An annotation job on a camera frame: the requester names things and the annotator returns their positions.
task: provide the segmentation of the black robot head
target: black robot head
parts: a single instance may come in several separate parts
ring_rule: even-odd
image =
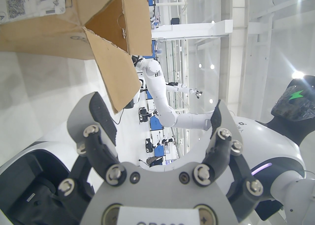
[[[304,76],[290,82],[271,110],[273,116],[288,121],[315,120],[315,76]]]
[[[290,82],[271,110],[270,129],[288,137],[298,146],[315,131],[315,76],[304,76]]]

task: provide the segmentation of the green lightning bolt icon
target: green lightning bolt icon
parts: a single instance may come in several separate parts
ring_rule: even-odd
[[[304,97],[303,95],[300,94],[302,91],[303,91],[303,90],[300,90],[300,91],[297,91],[297,92],[295,92],[295,93],[292,93],[292,94],[290,95],[291,98],[289,98],[289,100]]]

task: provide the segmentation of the cardboard box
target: cardboard box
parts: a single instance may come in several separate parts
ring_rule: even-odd
[[[0,25],[0,51],[95,59],[114,112],[140,88],[130,55],[151,45],[146,0],[66,0],[64,14]]]

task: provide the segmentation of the purple led light strip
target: purple led light strip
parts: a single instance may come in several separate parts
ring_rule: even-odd
[[[269,166],[271,166],[271,165],[272,165],[272,163],[267,163],[267,164],[262,165],[261,167],[259,167],[259,168],[257,168],[256,170],[252,171],[252,175],[257,174],[257,173],[260,172],[261,170],[263,170],[263,169],[265,169],[265,168],[267,168],[267,167],[269,167]]]

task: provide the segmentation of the screw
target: screw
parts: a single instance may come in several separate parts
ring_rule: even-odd
[[[109,178],[112,180],[118,180],[121,177],[121,171],[118,168],[112,169],[109,173]]]
[[[77,149],[77,153],[78,153],[79,155],[84,155],[84,154],[86,153],[85,144],[81,144],[81,145],[79,146],[79,148]]]
[[[138,172],[133,172],[129,180],[132,184],[138,183],[140,181],[140,174]]]
[[[246,182],[246,187],[248,191],[254,196],[261,196],[263,193],[263,186],[259,180]]]
[[[118,179],[122,176],[124,170],[124,167],[120,164],[112,165],[106,172],[106,181],[110,185],[117,185]]]
[[[182,184],[188,184],[189,181],[190,181],[190,177],[189,177],[189,174],[186,173],[186,172],[182,172],[180,173],[179,175],[179,180]]]
[[[108,207],[102,217],[102,225],[116,225],[118,220],[120,205],[114,204]]]
[[[219,129],[218,135],[219,135],[219,137],[220,137],[221,139],[223,139],[223,140],[225,140],[226,138],[232,136],[232,135],[231,135],[231,132],[230,132],[228,129],[226,129],[226,128],[221,128],[221,129]]]
[[[74,189],[74,181],[71,178],[64,179],[58,186],[58,190],[64,193],[64,196],[68,196],[72,193]]]
[[[99,128],[97,125],[90,125],[86,127],[85,130],[83,131],[83,136],[88,137],[89,134],[97,133],[98,131],[99,131]]]
[[[217,224],[216,215],[208,206],[198,205],[195,209],[199,210],[200,225]]]
[[[207,186],[211,183],[211,181],[209,180],[209,170],[210,168],[203,163],[195,167],[193,174],[198,185]]]
[[[234,156],[240,156],[243,152],[243,145],[238,140],[232,140],[231,154]]]
[[[204,180],[208,180],[209,177],[210,177],[210,174],[209,174],[209,169],[205,168],[205,167],[201,167],[199,170],[198,170],[198,177],[204,181]]]
[[[242,149],[242,143],[239,141],[233,141],[232,145],[233,149],[235,150],[241,150]]]

